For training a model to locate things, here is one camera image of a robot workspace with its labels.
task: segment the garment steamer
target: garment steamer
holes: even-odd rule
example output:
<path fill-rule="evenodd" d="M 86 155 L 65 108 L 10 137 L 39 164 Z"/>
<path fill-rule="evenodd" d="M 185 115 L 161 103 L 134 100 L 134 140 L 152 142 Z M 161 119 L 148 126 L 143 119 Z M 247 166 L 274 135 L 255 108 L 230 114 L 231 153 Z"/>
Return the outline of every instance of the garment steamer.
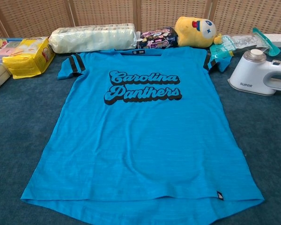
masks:
<path fill-rule="evenodd" d="M 246 51 L 230 79 L 229 84 L 236 90 L 265 96 L 273 95 L 281 90 L 281 61 L 266 61 L 266 55 L 258 49 Z"/>

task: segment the blue carpet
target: blue carpet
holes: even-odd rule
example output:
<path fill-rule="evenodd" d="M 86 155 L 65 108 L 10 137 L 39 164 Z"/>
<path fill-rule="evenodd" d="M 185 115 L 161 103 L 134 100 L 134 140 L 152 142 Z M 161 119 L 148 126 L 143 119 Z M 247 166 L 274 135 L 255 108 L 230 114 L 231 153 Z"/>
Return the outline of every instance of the blue carpet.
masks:
<path fill-rule="evenodd" d="M 0 225 L 85 224 L 20 200 L 74 82 L 57 80 L 66 57 L 57 55 L 41 76 L 9 79 L 0 87 Z M 232 89 L 227 79 L 240 57 L 224 73 L 213 70 L 210 76 L 265 202 L 215 224 L 280 225 L 281 92 L 264 97 Z M 275 59 L 281 60 L 281 53 Z"/>

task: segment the t-shirt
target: t-shirt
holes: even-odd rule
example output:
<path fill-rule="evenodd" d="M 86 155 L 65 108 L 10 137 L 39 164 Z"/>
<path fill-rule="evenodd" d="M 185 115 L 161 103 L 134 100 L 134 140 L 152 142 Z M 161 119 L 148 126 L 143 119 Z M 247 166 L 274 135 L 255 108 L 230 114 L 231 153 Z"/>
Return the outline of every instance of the t-shirt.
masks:
<path fill-rule="evenodd" d="M 22 200 L 95 225 L 210 224 L 263 202 L 206 55 L 180 47 L 66 59 L 58 79 L 77 78 Z"/>

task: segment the plush toy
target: plush toy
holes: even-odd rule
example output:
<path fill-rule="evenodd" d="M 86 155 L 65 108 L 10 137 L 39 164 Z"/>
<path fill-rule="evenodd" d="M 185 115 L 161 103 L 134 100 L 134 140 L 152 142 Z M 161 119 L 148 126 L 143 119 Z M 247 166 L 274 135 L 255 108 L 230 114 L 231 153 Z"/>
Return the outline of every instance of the plush toy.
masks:
<path fill-rule="evenodd" d="M 215 24 L 210 20 L 181 16 L 175 24 L 175 31 L 179 46 L 207 48 L 213 42 L 216 45 L 222 43 L 221 34 L 216 35 Z"/>

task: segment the yellow package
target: yellow package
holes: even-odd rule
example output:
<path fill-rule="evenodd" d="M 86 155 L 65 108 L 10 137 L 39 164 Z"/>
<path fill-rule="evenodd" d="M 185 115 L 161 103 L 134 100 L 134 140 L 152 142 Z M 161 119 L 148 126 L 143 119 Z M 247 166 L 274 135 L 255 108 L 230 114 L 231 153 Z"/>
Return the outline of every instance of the yellow package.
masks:
<path fill-rule="evenodd" d="M 13 53 L 3 57 L 2 61 L 13 78 L 19 79 L 42 74 L 54 55 L 48 37 L 32 37 L 24 39 Z"/>

